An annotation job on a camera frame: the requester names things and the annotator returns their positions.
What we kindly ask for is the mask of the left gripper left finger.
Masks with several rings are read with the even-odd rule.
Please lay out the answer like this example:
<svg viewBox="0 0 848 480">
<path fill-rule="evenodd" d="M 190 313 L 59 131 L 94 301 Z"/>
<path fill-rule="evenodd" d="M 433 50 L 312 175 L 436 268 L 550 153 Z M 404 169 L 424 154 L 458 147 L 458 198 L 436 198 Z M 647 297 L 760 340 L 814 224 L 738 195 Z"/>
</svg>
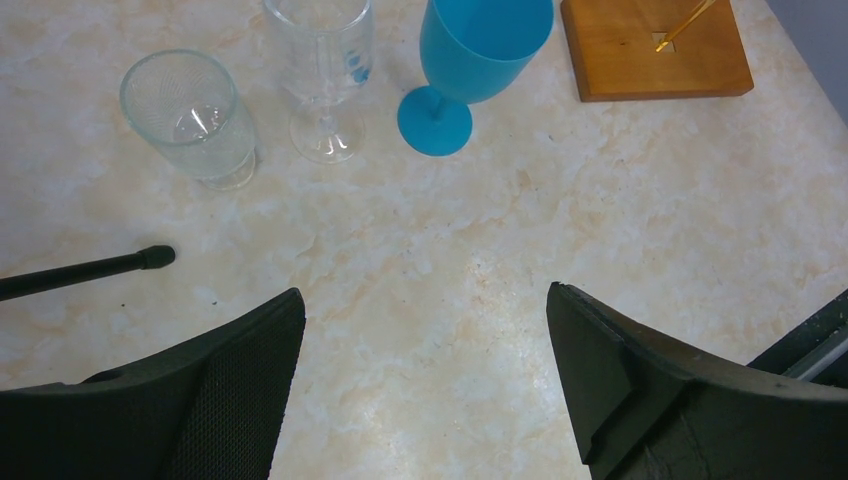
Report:
<svg viewBox="0 0 848 480">
<path fill-rule="evenodd" d="M 5 479 L 265 479 L 306 327 L 289 289 L 78 384 L 1 395 Z"/>
</svg>

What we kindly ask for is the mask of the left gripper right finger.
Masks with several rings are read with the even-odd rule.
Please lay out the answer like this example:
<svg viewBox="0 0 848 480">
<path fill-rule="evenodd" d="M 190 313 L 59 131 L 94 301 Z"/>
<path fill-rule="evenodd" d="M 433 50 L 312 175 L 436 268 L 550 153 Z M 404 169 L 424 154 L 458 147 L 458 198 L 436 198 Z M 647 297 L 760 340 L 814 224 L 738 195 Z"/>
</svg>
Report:
<svg viewBox="0 0 848 480">
<path fill-rule="evenodd" d="M 843 479 L 847 388 L 768 373 L 554 283 L 546 315 L 595 479 Z"/>
</svg>

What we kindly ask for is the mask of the short clear glass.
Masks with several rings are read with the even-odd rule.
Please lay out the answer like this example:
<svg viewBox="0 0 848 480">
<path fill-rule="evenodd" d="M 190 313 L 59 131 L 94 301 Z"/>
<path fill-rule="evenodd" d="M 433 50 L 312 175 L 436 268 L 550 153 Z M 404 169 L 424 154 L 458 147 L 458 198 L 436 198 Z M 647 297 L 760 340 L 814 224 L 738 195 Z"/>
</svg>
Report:
<svg viewBox="0 0 848 480">
<path fill-rule="evenodd" d="M 180 173 L 215 190 L 254 176 L 253 118 L 213 57 L 189 49 L 150 54 L 127 71 L 119 98 L 131 128 Z"/>
</svg>

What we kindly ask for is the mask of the tall clear wine glass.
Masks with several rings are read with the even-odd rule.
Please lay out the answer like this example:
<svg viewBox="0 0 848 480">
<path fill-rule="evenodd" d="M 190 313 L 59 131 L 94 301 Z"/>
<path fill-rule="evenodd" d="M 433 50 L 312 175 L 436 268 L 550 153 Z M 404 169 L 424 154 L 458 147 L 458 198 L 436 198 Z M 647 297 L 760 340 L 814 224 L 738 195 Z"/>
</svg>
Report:
<svg viewBox="0 0 848 480">
<path fill-rule="evenodd" d="M 296 100 L 289 123 L 294 146 L 316 163 L 348 160 L 365 135 L 350 99 L 373 69 L 373 3 L 264 1 L 262 7 L 282 87 Z"/>
</svg>

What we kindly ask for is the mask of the blue wine glass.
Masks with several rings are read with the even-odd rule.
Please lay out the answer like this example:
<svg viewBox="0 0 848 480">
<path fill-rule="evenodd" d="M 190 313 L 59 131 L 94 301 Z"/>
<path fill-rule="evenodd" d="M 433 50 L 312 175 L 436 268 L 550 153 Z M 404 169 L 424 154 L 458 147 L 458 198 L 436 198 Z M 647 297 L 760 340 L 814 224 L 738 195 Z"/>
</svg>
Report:
<svg viewBox="0 0 848 480">
<path fill-rule="evenodd" d="M 407 144 L 452 155 L 471 137 L 472 104 L 505 90 L 545 44 L 554 6 L 539 0 L 432 0 L 419 53 L 425 86 L 405 95 L 397 126 Z"/>
</svg>

